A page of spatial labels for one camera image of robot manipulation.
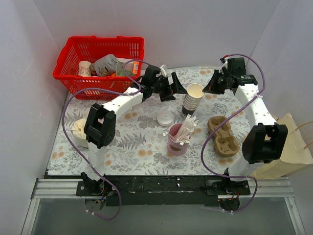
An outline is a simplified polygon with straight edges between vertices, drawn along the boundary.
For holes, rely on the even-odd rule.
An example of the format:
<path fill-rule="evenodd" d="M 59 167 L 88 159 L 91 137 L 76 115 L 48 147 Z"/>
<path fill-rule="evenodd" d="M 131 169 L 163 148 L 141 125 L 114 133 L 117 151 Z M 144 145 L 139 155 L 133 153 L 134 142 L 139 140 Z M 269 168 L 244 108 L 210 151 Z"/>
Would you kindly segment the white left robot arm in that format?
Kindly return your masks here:
<path fill-rule="evenodd" d="M 161 69 L 148 66 L 143 76 L 140 76 L 131 86 L 115 99 L 103 105 L 93 104 L 90 108 L 84 133 L 88 142 L 89 167 L 81 173 L 85 188 L 94 196 L 104 191 L 103 162 L 107 146 L 115 136 L 116 120 L 133 106 L 144 102 L 152 94 L 158 94 L 160 101 L 175 100 L 174 94 L 186 94 L 187 90 L 179 82 L 175 72 L 171 73 L 173 83 L 168 76 L 162 75 Z"/>

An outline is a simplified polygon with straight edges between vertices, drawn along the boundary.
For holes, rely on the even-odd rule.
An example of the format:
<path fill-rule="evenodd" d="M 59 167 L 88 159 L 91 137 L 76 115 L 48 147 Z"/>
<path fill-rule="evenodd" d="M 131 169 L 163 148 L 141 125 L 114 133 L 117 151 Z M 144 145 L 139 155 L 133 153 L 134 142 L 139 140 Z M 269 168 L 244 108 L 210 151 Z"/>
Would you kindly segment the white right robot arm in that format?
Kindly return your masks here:
<path fill-rule="evenodd" d="M 281 157 L 288 134 L 286 125 L 278 124 L 269 113 L 261 96 L 264 88 L 259 88 L 254 75 L 247 74 L 246 58 L 243 54 L 222 57 L 221 68 L 214 70 L 202 90 L 210 94 L 233 91 L 250 125 L 250 132 L 242 143 L 243 156 L 222 175 L 227 178 L 221 182 L 222 191 L 229 195 L 239 189 L 238 182 L 247 180 L 256 169 Z"/>

